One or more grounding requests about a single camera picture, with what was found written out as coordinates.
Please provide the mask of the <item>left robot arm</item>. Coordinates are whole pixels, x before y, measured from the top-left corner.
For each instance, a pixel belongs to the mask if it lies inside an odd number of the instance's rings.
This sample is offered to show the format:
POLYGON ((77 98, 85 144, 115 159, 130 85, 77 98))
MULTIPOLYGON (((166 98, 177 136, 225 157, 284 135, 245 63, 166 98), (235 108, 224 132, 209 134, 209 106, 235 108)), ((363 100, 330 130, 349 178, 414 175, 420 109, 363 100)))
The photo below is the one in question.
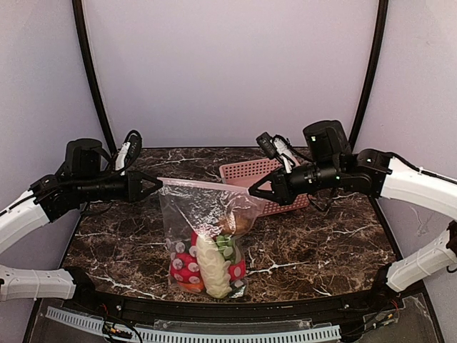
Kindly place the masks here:
MULTIPOLYGON (((123 201, 134 203, 158 191, 163 183, 131 165, 139 157, 142 138, 130 131, 121 148, 109 154, 96 139, 77 139, 66 145, 63 164, 34 182, 1 211, 1 251, 33 231, 53 223, 83 204, 123 201)), ((95 288, 84 270, 15 269, 1 266, 1 300, 72 299, 95 288)))

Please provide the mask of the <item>green toy grapes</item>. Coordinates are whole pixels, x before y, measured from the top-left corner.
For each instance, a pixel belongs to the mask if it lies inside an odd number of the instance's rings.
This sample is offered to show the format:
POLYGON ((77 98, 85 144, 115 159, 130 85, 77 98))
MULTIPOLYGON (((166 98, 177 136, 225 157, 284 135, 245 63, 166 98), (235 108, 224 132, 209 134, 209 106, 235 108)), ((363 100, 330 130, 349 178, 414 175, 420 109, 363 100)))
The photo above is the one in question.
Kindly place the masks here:
POLYGON ((233 264, 236 260, 235 239, 230 234, 218 235, 215 239, 219 253, 233 264))

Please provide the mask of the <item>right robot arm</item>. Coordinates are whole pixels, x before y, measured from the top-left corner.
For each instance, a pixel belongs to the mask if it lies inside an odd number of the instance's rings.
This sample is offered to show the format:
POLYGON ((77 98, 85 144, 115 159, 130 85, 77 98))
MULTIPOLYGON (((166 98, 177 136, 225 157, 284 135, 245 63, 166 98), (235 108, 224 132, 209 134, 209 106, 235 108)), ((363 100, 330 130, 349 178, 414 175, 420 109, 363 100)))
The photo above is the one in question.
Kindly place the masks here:
POLYGON ((364 149, 355 154, 342 124, 324 120, 303 129, 311 157, 297 164, 294 148, 282 136, 264 132, 256 142, 281 167, 250 186, 250 195, 291 205, 301 194, 342 189, 373 198, 394 199, 452 219, 431 243, 379 269, 372 289, 398 294, 427 276, 456 264, 456 180, 420 168, 393 152, 364 149))

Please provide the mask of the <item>brown toy potato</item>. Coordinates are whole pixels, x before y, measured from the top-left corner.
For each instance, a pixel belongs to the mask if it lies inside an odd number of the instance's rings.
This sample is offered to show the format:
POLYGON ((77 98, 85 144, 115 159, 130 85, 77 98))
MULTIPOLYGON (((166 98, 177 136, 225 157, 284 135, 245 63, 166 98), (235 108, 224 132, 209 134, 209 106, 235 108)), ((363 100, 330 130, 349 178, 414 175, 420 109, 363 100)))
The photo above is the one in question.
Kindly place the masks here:
POLYGON ((235 236, 245 235, 252 227, 253 219, 241 214, 227 214, 222 216, 217 226, 219 234, 229 234, 235 236))

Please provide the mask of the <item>clear zip top bag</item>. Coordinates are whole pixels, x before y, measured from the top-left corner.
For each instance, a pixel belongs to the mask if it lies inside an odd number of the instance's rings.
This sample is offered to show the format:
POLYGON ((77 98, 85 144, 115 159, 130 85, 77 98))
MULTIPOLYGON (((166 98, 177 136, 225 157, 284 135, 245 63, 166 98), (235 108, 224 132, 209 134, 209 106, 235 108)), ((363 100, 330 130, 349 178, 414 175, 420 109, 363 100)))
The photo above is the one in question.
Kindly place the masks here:
MULTIPOLYGON (((218 235, 222 235, 219 234, 217 226, 222 216, 241 214, 253 219, 254 225, 263 214, 266 204, 264 200, 251 196, 244 187, 175 178, 163 178, 161 181, 163 186, 159 190, 159 202, 163 216, 166 248, 170 256, 169 269, 171 259, 176 253, 187 253, 196 257, 197 236, 210 237, 215 241, 218 235)), ((243 236, 232 235, 235 239, 236 250, 236 260, 233 264, 242 259, 246 261, 240 243, 243 236)), ((171 277, 170 272, 169 280, 171 284, 180 288, 178 281, 171 277)), ((234 282, 230 280, 230 286, 232 292, 222 299, 243 297, 248 288, 246 276, 234 282)), ((205 286, 200 293, 188 293, 205 294, 207 297, 211 297, 206 293, 205 286)))

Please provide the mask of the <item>red toy fruit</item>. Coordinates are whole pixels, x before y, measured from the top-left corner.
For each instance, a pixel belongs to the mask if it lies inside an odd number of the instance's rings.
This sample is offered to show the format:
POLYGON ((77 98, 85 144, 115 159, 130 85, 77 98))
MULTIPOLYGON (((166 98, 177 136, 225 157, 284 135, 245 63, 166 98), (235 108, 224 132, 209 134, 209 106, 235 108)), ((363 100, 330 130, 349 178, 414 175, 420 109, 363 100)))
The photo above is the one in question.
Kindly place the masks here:
POLYGON ((243 279, 246 276, 246 261, 242 259, 238 263, 231 264, 228 268, 228 272, 232 282, 243 279))
POLYGON ((171 259, 170 275, 178 282, 198 284, 202 281, 196 257, 187 253, 176 253, 171 259))

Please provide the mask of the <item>red toy fruit front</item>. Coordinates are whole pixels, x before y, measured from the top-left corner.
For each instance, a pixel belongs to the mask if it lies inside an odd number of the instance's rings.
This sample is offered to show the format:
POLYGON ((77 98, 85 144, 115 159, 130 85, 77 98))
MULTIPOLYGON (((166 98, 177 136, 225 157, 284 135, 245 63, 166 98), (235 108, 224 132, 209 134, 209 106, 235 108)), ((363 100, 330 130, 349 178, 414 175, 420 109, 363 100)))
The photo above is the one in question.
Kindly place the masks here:
POLYGON ((196 257, 187 253, 176 253, 171 259, 170 275, 178 282, 198 284, 202 281, 196 257))

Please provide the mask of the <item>white toy radish with leaves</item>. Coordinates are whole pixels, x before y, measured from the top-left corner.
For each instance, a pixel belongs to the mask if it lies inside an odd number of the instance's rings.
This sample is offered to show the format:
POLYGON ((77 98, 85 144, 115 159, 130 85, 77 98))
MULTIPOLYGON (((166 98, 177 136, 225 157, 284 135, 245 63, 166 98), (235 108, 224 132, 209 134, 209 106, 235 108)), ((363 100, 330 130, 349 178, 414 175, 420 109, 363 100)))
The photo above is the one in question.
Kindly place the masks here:
POLYGON ((231 263, 224 259, 212 238, 197 236, 196 258, 209 296, 222 299, 232 292, 229 274, 231 263))

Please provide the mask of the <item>orange toy fruit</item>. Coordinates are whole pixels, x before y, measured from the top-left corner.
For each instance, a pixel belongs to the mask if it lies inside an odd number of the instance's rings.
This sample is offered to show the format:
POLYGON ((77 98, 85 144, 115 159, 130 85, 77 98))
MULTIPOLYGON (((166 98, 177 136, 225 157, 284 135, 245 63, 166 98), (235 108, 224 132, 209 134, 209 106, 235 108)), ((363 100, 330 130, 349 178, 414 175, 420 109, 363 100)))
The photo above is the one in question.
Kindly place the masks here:
POLYGON ((195 292, 195 293, 200 293, 204 290, 204 283, 200 282, 198 284, 192 284, 192 283, 184 283, 184 282, 178 282, 178 285, 180 288, 187 292, 195 292))

